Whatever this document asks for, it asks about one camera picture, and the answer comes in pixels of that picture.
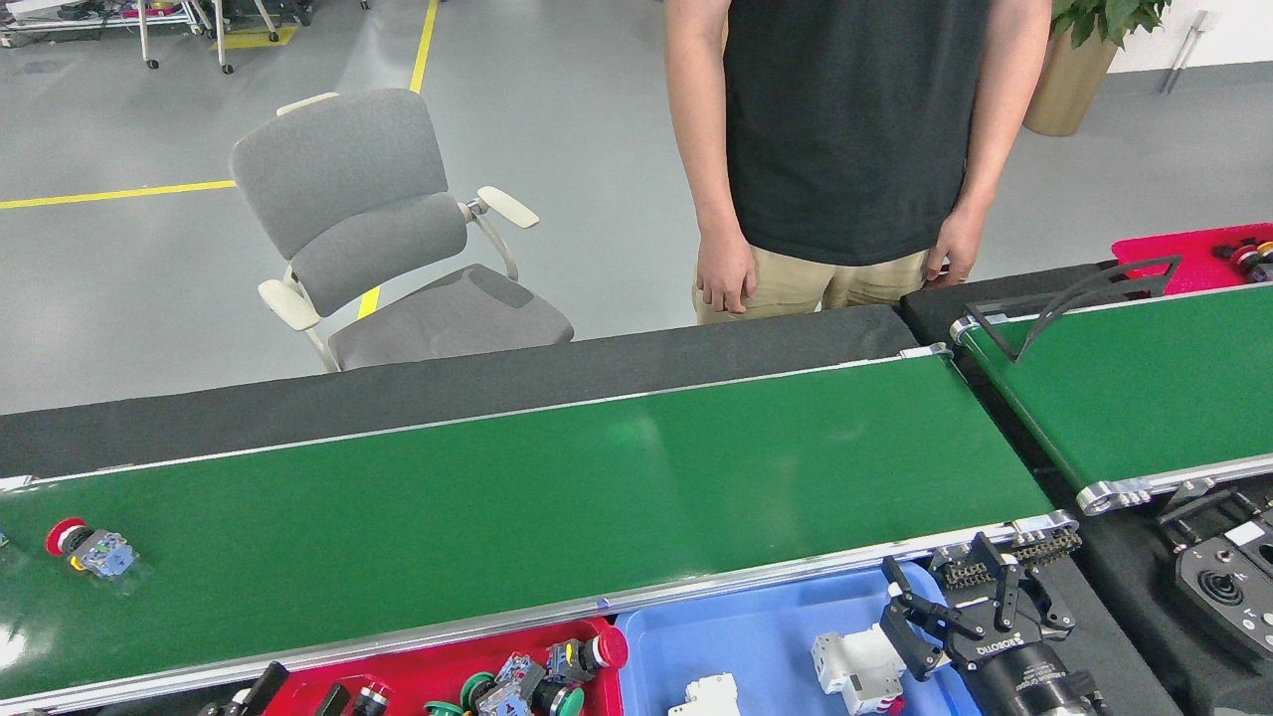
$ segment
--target person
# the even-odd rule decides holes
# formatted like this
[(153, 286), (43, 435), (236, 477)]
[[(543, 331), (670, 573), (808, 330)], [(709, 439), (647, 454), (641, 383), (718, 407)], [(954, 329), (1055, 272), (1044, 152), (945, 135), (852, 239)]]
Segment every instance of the person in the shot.
[(925, 280), (967, 279), (1050, 0), (665, 9), (700, 324), (896, 303)]

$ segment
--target black t-shirt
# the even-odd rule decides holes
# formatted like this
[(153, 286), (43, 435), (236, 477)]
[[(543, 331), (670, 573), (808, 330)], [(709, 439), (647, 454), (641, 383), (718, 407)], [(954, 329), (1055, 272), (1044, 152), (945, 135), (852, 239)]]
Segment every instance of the black t-shirt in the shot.
[(989, 0), (733, 0), (729, 186), (760, 248), (844, 266), (933, 246), (964, 180)]

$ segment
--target white wall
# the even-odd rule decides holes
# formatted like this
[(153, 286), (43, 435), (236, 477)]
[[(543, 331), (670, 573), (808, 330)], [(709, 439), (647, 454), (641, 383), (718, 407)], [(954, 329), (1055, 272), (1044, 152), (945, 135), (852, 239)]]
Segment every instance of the white wall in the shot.
[(1114, 57), (1110, 71), (1170, 68), (1198, 10), (1216, 10), (1221, 17), (1198, 41), (1189, 66), (1273, 60), (1273, 0), (1175, 0), (1164, 14), (1162, 27), (1127, 37), (1127, 50)]

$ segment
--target gray office chair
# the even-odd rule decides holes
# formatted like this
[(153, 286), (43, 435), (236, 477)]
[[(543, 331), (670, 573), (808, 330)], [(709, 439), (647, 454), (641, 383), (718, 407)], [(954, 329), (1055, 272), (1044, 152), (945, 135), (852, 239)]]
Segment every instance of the gray office chair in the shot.
[[(494, 187), (460, 203), (447, 194), (433, 124), (405, 89), (327, 94), (284, 107), (234, 145), (230, 175), (289, 261), (258, 287), (306, 333), (328, 371), (564, 343), (570, 322), (517, 283), (517, 264), (482, 215), (522, 228), (533, 211)], [(474, 264), (448, 274), (325, 341), (314, 326), (386, 280), (460, 254), (476, 223), (505, 275)]]

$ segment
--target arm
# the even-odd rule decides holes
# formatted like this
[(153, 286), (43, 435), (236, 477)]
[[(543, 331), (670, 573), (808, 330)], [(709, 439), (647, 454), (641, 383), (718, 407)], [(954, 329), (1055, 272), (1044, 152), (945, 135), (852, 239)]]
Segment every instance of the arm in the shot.
[(729, 0), (667, 0), (667, 99), (699, 222), (703, 302), (743, 313), (756, 290), (751, 246), (733, 210), (724, 148), (721, 37)]
[[(961, 283), (973, 270), (985, 215), (1039, 80), (1050, 23), (1050, 0), (994, 0), (990, 6), (964, 187), (928, 254), (929, 285)], [(950, 273), (938, 278), (946, 259)]]

